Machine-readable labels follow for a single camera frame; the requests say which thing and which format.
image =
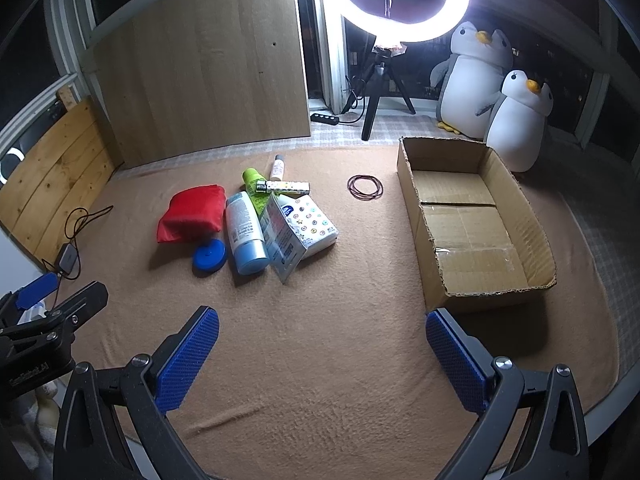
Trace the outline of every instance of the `yellow penguin foot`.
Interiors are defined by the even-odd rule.
[[[451,134],[455,134],[455,135],[459,135],[460,134],[459,130],[455,129],[453,126],[449,126],[447,123],[445,123],[443,121],[440,121],[437,124],[437,127],[439,127],[440,129],[443,129],[443,130],[445,130],[445,131],[447,131],[447,132],[449,132]]]

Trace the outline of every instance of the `brown blanket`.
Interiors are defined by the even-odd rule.
[[[462,409],[425,340],[397,152],[287,154],[286,177],[311,182],[340,235],[286,285],[271,269],[238,276],[232,260],[199,277],[191,269],[193,246],[155,242],[172,195],[203,184],[221,184],[230,195],[242,170],[268,170],[272,154],[110,182],[94,208],[114,209],[81,235],[82,278],[71,285],[101,280],[110,302],[78,331],[75,359],[122,366],[208,304],[220,315],[220,338],[182,407],[168,414],[205,471],[234,480],[433,478],[475,416]],[[357,173],[377,176],[384,196],[354,199],[346,181]],[[524,189],[546,229],[558,284],[537,304],[460,322],[493,354],[522,367],[569,364],[588,410],[617,380],[614,324],[571,212],[543,179],[528,180]]]

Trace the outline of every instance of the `green bottle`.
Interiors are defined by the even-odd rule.
[[[254,205],[255,211],[258,216],[262,213],[262,210],[269,201],[269,193],[258,193],[255,190],[255,183],[259,180],[267,180],[264,178],[255,168],[247,168],[242,173],[242,180],[244,180],[244,186],[246,187],[246,193],[249,195],[251,203]]]

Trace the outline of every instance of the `blue gripper pad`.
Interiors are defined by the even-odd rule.
[[[58,288],[58,277],[53,272],[43,274],[18,291],[15,306],[27,310]]]
[[[465,410],[482,415],[489,406],[492,384],[444,318],[430,312],[425,322],[427,341],[436,354]]]
[[[215,345],[220,322],[209,309],[176,349],[156,381],[156,406],[163,415],[180,407],[200,368]]]

